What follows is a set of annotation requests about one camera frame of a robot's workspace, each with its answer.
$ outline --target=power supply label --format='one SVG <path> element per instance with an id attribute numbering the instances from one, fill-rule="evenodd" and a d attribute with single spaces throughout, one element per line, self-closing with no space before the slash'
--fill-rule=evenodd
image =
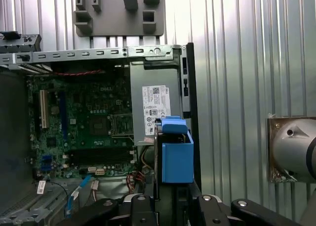
<path id="1" fill-rule="evenodd" d="M 152 136 L 155 119 L 171 115 L 169 88 L 165 85 L 143 87 L 145 135 Z"/>

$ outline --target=bolt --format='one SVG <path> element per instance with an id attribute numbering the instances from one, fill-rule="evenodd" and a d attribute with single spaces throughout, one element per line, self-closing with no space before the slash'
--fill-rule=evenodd
<path id="1" fill-rule="evenodd" d="M 146 198 L 143 195 L 141 195 L 141 196 L 138 196 L 137 199 L 138 200 L 145 200 Z"/>
<path id="2" fill-rule="evenodd" d="M 205 196 L 203 196 L 203 199 L 206 200 L 206 201 L 209 201 L 209 200 L 211 200 L 212 198 L 211 198 L 209 195 L 205 195 Z"/>
<path id="3" fill-rule="evenodd" d="M 104 205 L 104 206 L 110 206 L 110 205 L 113 205 L 113 203 L 112 203 L 111 201 L 108 202 L 108 200 L 107 200 L 107 202 L 105 202 L 103 205 Z"/>
<path id="4" fill-rule="evenodd" d="M 160 53 L 160 49 L 159 48 L 154 49 L 154 53 L 155 54 L 159 54 Z"/>
<path id="5" fill-rule="evenodd" d="M 244 202 L 244 201 L 242 201 L 242 200 L 240 200 L 240 201 L 237 202 L 237 203 L 238 203 L 238 205 L 240 205 L 240 206 L 242 206 L 242 207 L 247 206 L 247 202 Z"/>

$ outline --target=green motherboard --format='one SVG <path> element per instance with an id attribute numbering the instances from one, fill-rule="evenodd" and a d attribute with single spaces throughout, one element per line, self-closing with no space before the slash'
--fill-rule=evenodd
<path id="1" fill-rule="evenodd" d="M 126 70 L 85 76 L 29 76 L 31 164 L 37 177 L 124 176 L 134 169 Z"/>

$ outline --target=gray wall mount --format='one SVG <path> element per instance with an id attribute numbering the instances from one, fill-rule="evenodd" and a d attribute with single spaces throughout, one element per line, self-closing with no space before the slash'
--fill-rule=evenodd
<path id="1" fill-rule="evenodd" d="M 76 0 L 73 22 L 80 37 L 161 36 L 164 0 Z"/>

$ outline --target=blue pcie slot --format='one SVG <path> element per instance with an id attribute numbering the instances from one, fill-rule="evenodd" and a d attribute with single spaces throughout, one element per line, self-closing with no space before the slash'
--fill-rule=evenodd
<path id="1" fill-rule="evenodd" d="M 42 158 L 42 160 L 48 160 L 48 159 L 52 159 L 53 156 L 52 155 L 43 155 L 41 158 Z"/>
<path id="2" fill-rule="evenodd" d="M 66 107 L 66 93 L 60 91 L 59 96 L 59 111 L 61 119 L 61 130 L 63 133 L 64 140 L 67 140 L 67 107 Z"/>
<path id="3" fill-rule="evenodd" d="M 41 169 L 42 171 L 51 171 L 51 165 L 41 166 L 40 169 Z"/>

